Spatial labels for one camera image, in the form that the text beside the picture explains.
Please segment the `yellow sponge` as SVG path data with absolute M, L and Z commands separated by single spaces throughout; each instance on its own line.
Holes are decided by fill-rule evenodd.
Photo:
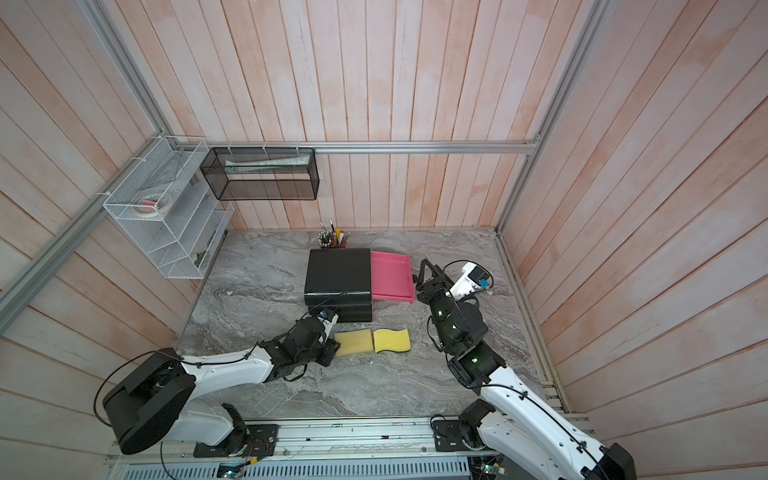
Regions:
M 339 332 L 334 336 L 334 340 L 340 345 L 335 354 L 337 358 L 374 351 L 373 333 L 370 329 Z
M 378 329 L 373 332 L 374 352 L 405 353 L 411 350 L 409 331 Z

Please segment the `black drawer cabinet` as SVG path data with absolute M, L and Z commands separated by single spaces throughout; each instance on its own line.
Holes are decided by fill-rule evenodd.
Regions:
M 309 253 L 304 301 L 311 315 L 334 310 L 340 323 L 372 321 L 371 250 L 313 249 Z

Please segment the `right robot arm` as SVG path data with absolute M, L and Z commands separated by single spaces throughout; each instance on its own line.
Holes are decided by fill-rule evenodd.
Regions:
M 416 298 L 428 306 L 427 332 L 458 383 L 477 399 L 459 416 L 463 443 L 492 449 L 536 479 L 634 479 L 632 455 L 605 446 L 532 391 L 485 341 L 479 302 L 456 298 L 449 277 L 422 260 Z

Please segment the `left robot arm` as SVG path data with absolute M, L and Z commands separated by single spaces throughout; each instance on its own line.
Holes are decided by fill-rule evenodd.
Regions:
M 340 348 L 330 337 L 337 321 L 335 312 L 324 309 L 282 335 L 232 353 L 151 352 L 102 400 L 120 451 L 133 455 L 162 441 L 191 441 L 224 456 L 242 452 L 251 435 L 237 409 L 229 403 L 197 408 L 193 401 L 235 386 L 287 380 L 310 363 L 328 366 Z

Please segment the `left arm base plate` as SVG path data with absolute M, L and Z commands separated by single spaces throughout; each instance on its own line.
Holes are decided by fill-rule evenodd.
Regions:
M 264 457 L 272 456 L 279 431 L 278 424 L 253 424 L 236 427 L 224 440 L 214 446 L 197 443 L 194 458 Z

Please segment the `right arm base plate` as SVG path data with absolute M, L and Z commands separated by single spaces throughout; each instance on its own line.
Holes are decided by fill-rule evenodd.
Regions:
M 476 432 L 462 420 L 438 415 L 429 420 L 435 448 L 439 452 L 473 451 L 482 449 Z

